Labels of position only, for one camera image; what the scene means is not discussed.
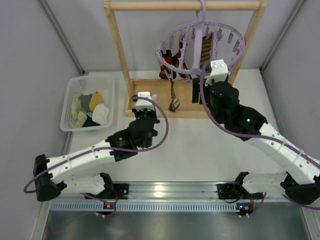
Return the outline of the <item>purple round clip hanger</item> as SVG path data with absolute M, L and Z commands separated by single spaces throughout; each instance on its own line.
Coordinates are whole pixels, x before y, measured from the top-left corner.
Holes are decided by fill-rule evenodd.
M 192 76 L 199 76 L 204 72 L 205 66 L 212 60 L 220 60 L 222 57 L 218 56 L 218 44 L 224 38 L 227 37 L 226 44 L 233 44 L 232 53 L 234 56 L 229 60 L 224 60 L 228 66 L 229 74 L 233 70 L 233 67 L 240 59 L 245 49 L 245 38 L 234 27 L 223 24 L 220 22 L 212 22 L 206 20 L 206 2 L 202 0 L 202 9 L 196 12 L 197 20 L 188 24 L 182 25 L 168 32 L 159 41 L 156 47 L 156 57 L 160 65 L 159 77 L 161 79 L 172 79 L 180 77 L 179 73 L 187 74 L 190 80 Z M 208 60 L 202 68 L 200 68 L 201 50 L 202 50 L 202 38 L 213 33 L 211 60 Z M 179 50 L 179 41 L 182 40 L 185 46 L 185 64 L 187 69 L 176 68 L 174 66 L 174 55 Z

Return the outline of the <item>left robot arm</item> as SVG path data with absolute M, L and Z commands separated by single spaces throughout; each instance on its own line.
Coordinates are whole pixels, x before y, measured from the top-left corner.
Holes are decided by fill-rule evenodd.
M 107 139 L 69 155 L 46 157 L 38 155 L 34 161 L 35 192 L 39 202 L 53 200 L 61 194 L 86 193 L 96 198 L 107 197 L 114 185 L 109 174 L 86 172 L 100 165 L 116 163 L 138 154 L 139 148 L 152 146 L 158 135 L 154 126 L 160 121 L 154 110 L 135 110 L 135 120 L 128 128 Z

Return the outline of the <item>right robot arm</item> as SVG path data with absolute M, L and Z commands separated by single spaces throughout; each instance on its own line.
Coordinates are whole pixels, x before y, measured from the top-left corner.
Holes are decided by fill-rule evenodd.
M 283 168 L 279 173 L 240 172 L 229 194 L 235 198 L 263 193 L 281 194 L 300 205 L 320 198 L 320 162 L 282 136 L 260 112 L 240 104 L 239 90 L 228 81 L 205 85 L 192 80 L 192 102 L 202 104 L 213 123 L 234 137 L 256 147 Z

